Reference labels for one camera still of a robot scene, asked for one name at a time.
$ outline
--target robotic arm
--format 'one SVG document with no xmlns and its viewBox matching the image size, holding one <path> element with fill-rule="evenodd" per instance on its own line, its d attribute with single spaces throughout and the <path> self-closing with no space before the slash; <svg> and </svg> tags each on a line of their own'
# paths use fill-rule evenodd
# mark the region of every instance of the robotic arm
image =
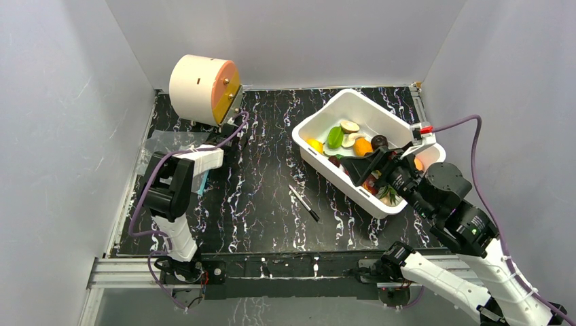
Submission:
<svg viewBox="0 0 576 326">
<path fill-rule="evenodd" d="M 472 184 L 460 170 L 444 162 L 430 165 L 423 174 L 416 169 L 414 153 L 435 141 L 426 139 L 429 133 L 431 128 L 417 126 L 415 140 L 403 149 L 382 146 L 364 158 L 346 157 L 340 163 L 356 186 L 372 171 L 380 171 L 376 187 L 391 185 L 421 217 L 431 220 L 431 233 L 466 262 L 486 288 L 437 267 L 402 242 L 396 242 L 373 270 L 392 281 L 408 279 L 432 289 L 481 325 L 561 324 L 563 319 L 537 300 L 533 292 L 526 291 L 516 274 L 510 272 L 506 265 L 509 257 L 502 252 L 495 224 L 483 210 L 463 199 Z M 555 306 L 566 312 L 564 307 Z"/>
</svg>

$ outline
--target white bin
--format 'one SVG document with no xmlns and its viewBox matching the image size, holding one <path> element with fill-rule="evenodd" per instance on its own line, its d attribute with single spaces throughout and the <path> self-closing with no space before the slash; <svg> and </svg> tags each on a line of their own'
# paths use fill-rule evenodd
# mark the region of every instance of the white bin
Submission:
<svg viewBox="0 0 576 326">
<path fill-rule="evenodd" d="M 320 111 L 306 118 L 292 131 L 292 138 L 300 146 L 302 158 L 365 211 L 378 219 L 400 213 L 406 207 L 405 200 L 395 207 L 385 205 L 366 189 L 355 187 L 350 177 L 307 144 L 308 139 L 324 143 L 330 129 L 338 126 L 342 120 L 353 121 L 360 125 L 360 132 L 368 136 L 367 140 L 377 134 L 383 134 L 391 146 L 398 147 L 412 140 L 410 125 L 361 93 L 355 90 L 341 90 Z M 352 149 L 339 149 L 338 153 L 345 156 L 354 155 Z M 446 159 L 446 152 L 442 146 L 434 144 L 416 157 L 422 161 L 426 169 L 434 162 L 443 162 Z"/>
</svg>

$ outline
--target plastic bag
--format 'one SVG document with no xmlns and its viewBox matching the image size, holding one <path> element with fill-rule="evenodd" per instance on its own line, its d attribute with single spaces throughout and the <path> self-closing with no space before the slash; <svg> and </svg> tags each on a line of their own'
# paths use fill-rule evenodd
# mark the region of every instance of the plastic bag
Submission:
<svg viewBox="0 0 576 326">
<path fill-rule="evenodd" d="M 140 148 L 140 158 L 136 165 L 136 174 L 144 175 L 152 154 L 161 151 L 181 151 L 189 149 L 192 145 L 197 147 L 205 143 L 210 135 L 209 132 L 186 132 L 186 131 L 161 131 L 155 130 L 152 137 L 148 138 Z"/>
</svg>

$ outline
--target tabletop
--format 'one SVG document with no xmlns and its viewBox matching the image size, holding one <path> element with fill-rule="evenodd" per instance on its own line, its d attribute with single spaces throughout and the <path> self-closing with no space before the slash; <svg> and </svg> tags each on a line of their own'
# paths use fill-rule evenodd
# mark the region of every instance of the tabletop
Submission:
<svg viewBox="0 0 576 326">
<path fill-rule="evenodd" d="M 375 219 L 346 197 L 300 157 L 291 132 L 341 89 L 245 91 L 241 110 L 250 113 L 246 144 L 234 148 L 225 164 L 211 170 L 202 196 L 191 194 L 186 216 L 203 253 L 282 253 L 296 251 L 365 251 L 387 249 L 400 240 L 415 248 L 438 248 L 430 224 L 410 207 Z M 409 124 L 418 114 L 408 87 L 355 88 Z M 211 131 L 213 127 L 180 119 L 167 94 L 156 99 L 148 137 L 155 130 Z M 289 193 L 298 190 L 320 217 L 314 221 Z M 128 194 L 127 216 L 112 256 L 147 255 L 161 249 L 162 237 L 134 239 L 128 224 L 137 176 Z M 141 212 L 135 231 L 157 230 L 148 211 Z"/>
</svg>

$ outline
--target pen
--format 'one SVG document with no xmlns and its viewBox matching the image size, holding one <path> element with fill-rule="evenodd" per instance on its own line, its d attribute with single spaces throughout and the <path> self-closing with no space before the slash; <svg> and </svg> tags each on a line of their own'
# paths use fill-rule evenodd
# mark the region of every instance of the pen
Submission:
<svg viewBox="0 0 576 326">
<path fill-rule="evenodd" d="M 304 206 L 304 208 L 308 211 L 308 213 L 310 213 L 310 216 L 312 216 L 312 218 L 318 222 L 320 221 L 320 217 L 318 216 L 318 214 L 316 214 L 316 212 L 314 212 L 309 206 L 308 204 L 306 204 L 306 202 L 304 201 L 304 199 L 302 199 L 302 197 L 300 197 L 300 195 L 296 192 L 296 190 L 294 188 L 292 188 L 291 185 L 288 185 L 288 187 L 290 188 L 290 190 L 292 191 L 292 194 L 294 194 L 294 196 L 300 201 L 300 203 L 302 203 L 302 206 Z"/>
</svg>

